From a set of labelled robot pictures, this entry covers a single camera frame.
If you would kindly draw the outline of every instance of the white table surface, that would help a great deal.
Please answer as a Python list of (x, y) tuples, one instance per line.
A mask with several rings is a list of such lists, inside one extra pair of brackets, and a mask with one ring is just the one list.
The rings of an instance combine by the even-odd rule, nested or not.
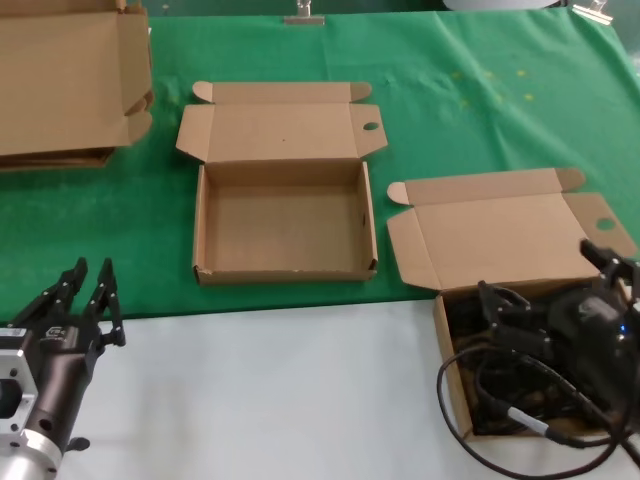
[[(99, 360), (59, 480), (503, 478), (446, 429), (429, 301), (126, 322)], [(507, 468), (585, 463), (542, 439), (482, 442)], [(618, 451), (582, 479), (636, 479)]]

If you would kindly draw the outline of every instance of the cardboard box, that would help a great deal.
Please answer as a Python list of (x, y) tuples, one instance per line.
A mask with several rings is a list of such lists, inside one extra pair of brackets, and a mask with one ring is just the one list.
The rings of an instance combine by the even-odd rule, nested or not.
[(366, 83), (198, 82), (177, 148), (201, 160), (201, 284), (367, 280), (377, 246), (362, 157), (387, 145)]
[[(389, 233), (402, 280), (440, 292), (434, 318), (443, 358), (454, 353), (445, 301), (480, 280), (538, 295), (597, 276), (579, 251), (585, 237), (624, 256), (636, 252), (601, 195), (567, 193), (584, 181), (577, 169), (550, 168), (389, 186), (391, 200), (413, 206), (389, 219)], [(610, 229), (599, 228), (605, 219)], [(457, 365), (447, 384), (459, 433), (471, 440), (470, 396)]]
[(0, 0), (0, 169), (100, 166), (151, 127), (146, 11)]

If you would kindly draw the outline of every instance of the box lid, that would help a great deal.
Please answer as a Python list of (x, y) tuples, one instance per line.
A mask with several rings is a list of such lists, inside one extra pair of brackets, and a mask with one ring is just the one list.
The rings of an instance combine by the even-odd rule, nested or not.
[(0, 155), (130, 145), (149, 130), (147, 17), (119, 4), (0, 1)]
[(578, 248), (585, 237), (633, 255), (601, 195), (567, 193), (584, 181), (578, 169), (548, 168), (391, 184), (389, 198), (413, 206), (387, 223), (402, 280), (449, 290), (591, 277)]
[(184, 110), (177, 148), (203, 162), (352, 160), (387, 145), (366, 83), (208, 83)]

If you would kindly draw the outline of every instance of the box flap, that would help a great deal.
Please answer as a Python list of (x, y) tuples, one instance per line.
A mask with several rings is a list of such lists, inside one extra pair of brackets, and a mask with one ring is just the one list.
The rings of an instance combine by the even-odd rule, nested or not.
[(0, 0), (0, 17), (115, 12), (126, 0)]
[(431, 205), (567, 192), (584, 182), (577, 168), (541, 168), (396, 182), (387, 193), (401, 205)]
[(113, 148), (73, 150), (0, 157), (0, 171), (44, 170), (60, 168), (97, 168), (106, 165)]
[[(545, 169), (393, 184), (394, 201), (416, 205), (388, 221), (403, 281), (449, 290), (591, 277), (596, 270), (578, 249), (585, 237), (632, 255), (633, 241), (600, 195), (562, 193), (583, 181), (575, 169)], [(603, 218), (608, 230), (597, 226)]]
[(205, 263), (207, 215), (209, 199), (209, 182), (204, 167), (198, 172), (198, 188), (196, 190), (196, 221), (193, 231), (193, 268)]
[(346, 282), (371, 280), (374, 271), (332, 272), (332, 271), (246, 271), (212, 272), (195, 267), (194, 273), (200, 285), (230, 285), (280, 282)]
[(146, 15), (0, 18), (0, 155), (130, 145), (151, 89)]
[(366, 162), (362, 162), (362, 170), (358, 175), (358, 195), (364, 200), (362, 227), (368, 241), (364, 242), (362, 255), (367, 270), (375, 271), (378, 266), (378, 243), (376, 240), (375, 217), (373, 216), (373, 200), (371, 199), (371, 185), (369, 184), (369, 169)]
[(146, 15), (118, 15), (118, 52), (123, 113), (128, 113), (151, 90), (149, 22)]
[(211, 83), (196, 82), (193, 93), (205, 102), (227, 103), (350, 103), (371, 95), (371, 85), (359, 83)]
[(185, 108), (177, 148), (204, 162), (355, 160), (387, 144), (367, 84), (198, 82), (216, 105)]

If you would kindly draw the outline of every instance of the green tablecloth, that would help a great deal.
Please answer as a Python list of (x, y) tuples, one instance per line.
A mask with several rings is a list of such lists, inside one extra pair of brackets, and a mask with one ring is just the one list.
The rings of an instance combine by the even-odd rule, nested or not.
[[(103, 170), (0, 176), (0, 318), (84, 255), (86, 300), (112, 256), (123, 312), (199, 312), (425, 298), (386, 231), (397, 180), (579, 166), (640, 240), (640, 88), (613, 30), (564, 9), (152, 19), (152, 131)], [(380, 265), (361, 284), (201, 288), (191, 271), (197, 163), (174, 148), (191, 85), (366, 81), (389, 147), (370, 158)]]
[[(152, 16), (295, 15), (295, 0), (145, 0)], [(313, 12), (371, 13), (444, 10), (441, 0), (313, 0)]]

